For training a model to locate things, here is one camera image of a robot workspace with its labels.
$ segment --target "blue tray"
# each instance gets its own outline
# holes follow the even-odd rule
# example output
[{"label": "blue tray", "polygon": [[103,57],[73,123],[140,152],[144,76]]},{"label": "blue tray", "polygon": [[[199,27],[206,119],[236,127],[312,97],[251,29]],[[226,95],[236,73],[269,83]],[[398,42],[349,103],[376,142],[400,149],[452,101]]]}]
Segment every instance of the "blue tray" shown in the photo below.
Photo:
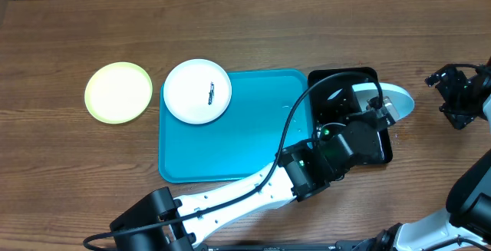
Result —
[{"label": "blue tray", "polygon": [[[201,125],[176,119],[160,89],[159,172],[171,183],[236,180],[275,159],[286,117],[307,89],[294,69],[228,73],[232,99],[217,120]],[[290,123],[285,147],[309,138],[312,117],[304,99]]]}]

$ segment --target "teal tray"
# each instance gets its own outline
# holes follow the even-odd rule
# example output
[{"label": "teal tray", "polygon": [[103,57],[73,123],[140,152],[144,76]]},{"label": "teal tray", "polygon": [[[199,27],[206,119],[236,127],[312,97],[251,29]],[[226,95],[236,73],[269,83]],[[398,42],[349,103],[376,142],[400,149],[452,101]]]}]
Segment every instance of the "teal tray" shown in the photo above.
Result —
[{"label": "teal tray", "polygon": [[[237,180],[275,159],[286,117],[307,89],[295,69],[228,73],[232,99],[225,113],[208,124],[176,119],[160,89],[159,172],[171,183]],[[285,147],[311,136],[308,98],[290,123]]]}]

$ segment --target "tray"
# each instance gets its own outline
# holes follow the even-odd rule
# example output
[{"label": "tray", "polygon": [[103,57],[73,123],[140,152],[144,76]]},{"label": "tray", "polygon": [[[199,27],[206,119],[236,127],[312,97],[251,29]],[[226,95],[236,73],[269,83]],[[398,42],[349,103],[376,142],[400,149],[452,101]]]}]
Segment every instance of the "tray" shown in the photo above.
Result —
[{"label": "tray", "polygon": [[[228,73],[232,99],[225,113],[208,124],[176,119],[160,90],[159,172],[171,183],[237,180],[274,160],[286,117],[307,89],[294,69]],[[290,123],[285,147],[309,138],[311,108],[306,98]]]}]

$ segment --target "wooden table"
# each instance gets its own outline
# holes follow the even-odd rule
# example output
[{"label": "wooden table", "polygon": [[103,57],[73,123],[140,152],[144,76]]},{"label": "wooden table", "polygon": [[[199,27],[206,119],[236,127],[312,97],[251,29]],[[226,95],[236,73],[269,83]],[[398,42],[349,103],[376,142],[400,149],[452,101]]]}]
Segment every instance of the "wooden table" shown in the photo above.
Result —
[{"label": "wooden table", "polygon": [[[0,249],[82,250],[160,187],[175,197],[223,183],[169,184],[157,171],[159,89],[208,58],[227,71],[371,66],[414,112],[390,129],[394,160],[355,167],[316,197],[258,213],[209,243],[364,239],[445,206],[488,151],[478,120],[454,130],[424,78],[490,56],[491,0],[51,0],[9,2],[0,28]],[[149,109],[120,126],[84,106],[89,77],[129,61],[153,80]]]}]

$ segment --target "yellow plate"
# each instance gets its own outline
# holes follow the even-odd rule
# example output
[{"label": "yellow plate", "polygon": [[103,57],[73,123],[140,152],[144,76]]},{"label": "yellow plate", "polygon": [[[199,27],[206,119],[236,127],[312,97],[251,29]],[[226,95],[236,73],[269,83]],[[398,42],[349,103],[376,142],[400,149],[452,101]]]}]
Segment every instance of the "yellow plate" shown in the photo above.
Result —
[{"label": "yellow plate", "polygon": [[85,88],[85,106],[106,124],[122,124],[138,117],[152,98],[152,81],[140,66],[109,64],[97,71]]}]

